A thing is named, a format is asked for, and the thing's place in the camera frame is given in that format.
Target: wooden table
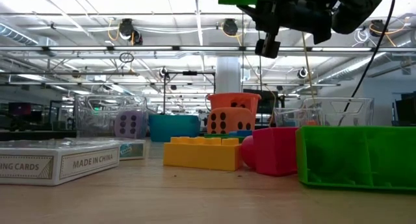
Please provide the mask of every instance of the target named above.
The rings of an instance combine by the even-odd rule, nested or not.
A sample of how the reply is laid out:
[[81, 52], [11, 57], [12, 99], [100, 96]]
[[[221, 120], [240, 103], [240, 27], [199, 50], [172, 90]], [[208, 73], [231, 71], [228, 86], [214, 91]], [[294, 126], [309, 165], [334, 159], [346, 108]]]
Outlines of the wooden table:
[[146, 160], [56, 187], [0, 186], [0, 223], [416, 223], [416, 195], [306, 188], [269, 177]]

